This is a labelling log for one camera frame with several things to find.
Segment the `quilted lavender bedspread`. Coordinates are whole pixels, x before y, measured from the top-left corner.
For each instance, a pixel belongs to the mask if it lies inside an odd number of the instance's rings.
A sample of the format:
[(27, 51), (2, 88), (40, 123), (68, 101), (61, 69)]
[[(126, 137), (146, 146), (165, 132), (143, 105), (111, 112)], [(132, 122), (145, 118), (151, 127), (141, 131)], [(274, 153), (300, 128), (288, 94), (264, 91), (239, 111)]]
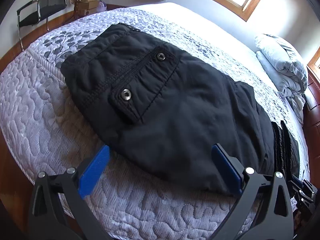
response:
[(291, 102), (223, 31), (158, 9), (84, 17), (1, 73), (1, 129), (33, 182), (30, 239), (297, 239), (309, 179)]

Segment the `black padded pants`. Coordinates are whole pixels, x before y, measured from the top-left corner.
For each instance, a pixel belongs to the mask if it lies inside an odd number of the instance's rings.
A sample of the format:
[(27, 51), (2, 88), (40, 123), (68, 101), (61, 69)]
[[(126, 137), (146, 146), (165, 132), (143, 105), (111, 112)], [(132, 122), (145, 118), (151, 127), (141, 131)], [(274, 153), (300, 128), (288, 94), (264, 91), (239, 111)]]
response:
[(297, 142), (252, 86), (134, 27), (110, 26), (67, 57), (61, 73), (98, 137), (158, 178), (229, 194), (214, 144), (258, 173), (299, 175)]

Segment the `black office chair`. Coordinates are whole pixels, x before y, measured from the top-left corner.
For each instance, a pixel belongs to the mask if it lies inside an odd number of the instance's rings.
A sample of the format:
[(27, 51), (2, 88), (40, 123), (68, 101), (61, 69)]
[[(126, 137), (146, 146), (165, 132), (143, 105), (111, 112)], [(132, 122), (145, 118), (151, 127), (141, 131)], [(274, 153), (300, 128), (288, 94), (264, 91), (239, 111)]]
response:
[[(27, 7), (35, 4), (36, 9), (34, 12), (29, 14), (23, 20), (20, 20), (21, 11)], [(43, 20), (46, 20), (46, 28), (49, 31), (48, 27), (48, 18), (61, 10), (66, 9), (67, 0), (31, 0), (22, 7), (20, 7), (17, 12), (17, 26), (18, 26), (18, 36), (20, 41), (21, 50), (24, 51), (23, 41), (21, 37), (21, 28), (37, 25)]]

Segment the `dark wooden headboard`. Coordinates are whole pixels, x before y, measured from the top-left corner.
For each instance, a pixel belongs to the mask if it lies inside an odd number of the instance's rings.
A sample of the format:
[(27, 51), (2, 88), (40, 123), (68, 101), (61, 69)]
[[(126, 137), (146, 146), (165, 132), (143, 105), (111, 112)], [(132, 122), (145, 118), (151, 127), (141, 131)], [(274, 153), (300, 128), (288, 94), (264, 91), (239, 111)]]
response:
[(303, 131), (308, 146), (311, 182), (319, 187), (319, 79), (308, 69), (308, 86), (305, 91)]

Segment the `cardboard box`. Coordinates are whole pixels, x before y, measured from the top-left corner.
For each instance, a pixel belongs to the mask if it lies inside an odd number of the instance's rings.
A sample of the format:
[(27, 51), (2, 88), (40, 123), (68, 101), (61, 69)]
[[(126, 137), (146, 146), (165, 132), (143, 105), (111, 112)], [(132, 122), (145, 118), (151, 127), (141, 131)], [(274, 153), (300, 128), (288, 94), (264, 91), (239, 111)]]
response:
[(74, 6), (74, 16), (79, 18), (95, 14), (99, 3), (99, 0), (77, 0)]

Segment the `folded grey duvet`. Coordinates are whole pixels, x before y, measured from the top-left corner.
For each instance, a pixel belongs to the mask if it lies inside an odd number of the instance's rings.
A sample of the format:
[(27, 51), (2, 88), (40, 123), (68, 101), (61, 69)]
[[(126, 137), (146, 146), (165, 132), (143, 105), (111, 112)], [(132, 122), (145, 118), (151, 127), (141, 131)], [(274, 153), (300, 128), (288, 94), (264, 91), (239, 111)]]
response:
[(308, 70), (293, 45), (279, 36), (260, 34), (255, 37), (256, 57), (277, 90), (285, 96), (298, 121), (303, 123)]

